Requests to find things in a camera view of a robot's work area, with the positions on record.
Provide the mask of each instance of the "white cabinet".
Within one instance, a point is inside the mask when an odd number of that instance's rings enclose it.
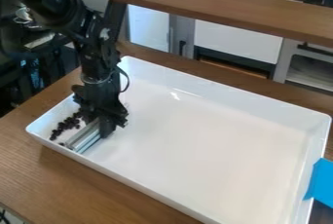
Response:
[[[196,21],[195,45],[276,64],[282,38],[231,26]]]

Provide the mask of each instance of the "wooden shelf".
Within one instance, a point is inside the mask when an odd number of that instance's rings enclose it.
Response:
[[[113,0],[333,47],[333,10],[287,0]]]

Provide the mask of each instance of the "black cable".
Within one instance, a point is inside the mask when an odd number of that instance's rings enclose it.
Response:
[[[6,210],[3,209],[2,212],[0,213],[0,222],[4,221],[5,224],[11,224],[11,222],[7,219],[7,217],[5,216]]]

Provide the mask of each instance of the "shelf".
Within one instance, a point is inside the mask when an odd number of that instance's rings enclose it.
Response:
[[[298,56],[293,58],[286,80],[311,88],[333,92],[333,64]]]
[[[333,47],[333,10],[287,0],[113,0]]]
[[[204,58],[201,58],[200,62],[210,64],[210,65],[214,65],[214,66],[217,66],[217,67],[220,67],[220,68],[223,68],[223,69],[236,71],[236,72],[243,73],[243,74],[246,74],[246,75],[249,75],[249,76],[254,76],[254,77],[257,77],[257,78],[260,78],[260,79],[266,79],[265,74],[261,74],[259,72],[254,72],[254,71],[250,71],[250,70],[247,70],[247,69],[244,69],[244,68],[240,68],[240,67],[237,67],[237,66],[232,65],[232,64],[226,64],[226,63],[223,63],[223,62],[216,62],[216,61],[212,61],[212,60],[204,59]]]

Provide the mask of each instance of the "wooden countertop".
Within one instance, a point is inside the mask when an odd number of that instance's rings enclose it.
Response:
[[[209,80],[333,114],[333,97],[278,84],[209,64],[121,43],[124,55]],[[199,223],[90,168],[43,147],[25,127],[71,94],[75,70],[0,119],[0,203],[29,223]],[[333,159],[333,135],[326,158]],[[333,222],[333,212],[316,205],[313,224]]]
[[[333,47],[333,10],[287,0],[114,0]]]

